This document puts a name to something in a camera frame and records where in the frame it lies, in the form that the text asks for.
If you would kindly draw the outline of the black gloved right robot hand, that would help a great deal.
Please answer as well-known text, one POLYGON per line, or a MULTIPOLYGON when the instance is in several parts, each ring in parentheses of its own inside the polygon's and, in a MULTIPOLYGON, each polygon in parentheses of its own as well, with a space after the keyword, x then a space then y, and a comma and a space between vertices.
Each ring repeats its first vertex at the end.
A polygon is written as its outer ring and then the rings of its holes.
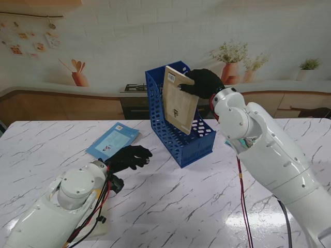
POLYGON ((210 99, 225 88, 221 79, 208 69, 194 69, 187 72, 186 76, 194 80, 194 84, 180 84, 180 90, 202 99, 210 99))

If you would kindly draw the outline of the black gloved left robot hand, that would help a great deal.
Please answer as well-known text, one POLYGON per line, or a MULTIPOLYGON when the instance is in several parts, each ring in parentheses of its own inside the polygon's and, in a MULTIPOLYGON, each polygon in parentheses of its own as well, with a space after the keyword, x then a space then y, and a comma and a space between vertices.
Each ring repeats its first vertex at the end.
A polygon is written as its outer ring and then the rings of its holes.
POLYGON ((110 173, 117 173, 127 168, 136 170, 147 165, 152 157, 152 153, 139 146, 126 146, 121 148, 116 154, 104 161, 104 164, 109 168, 110 173))

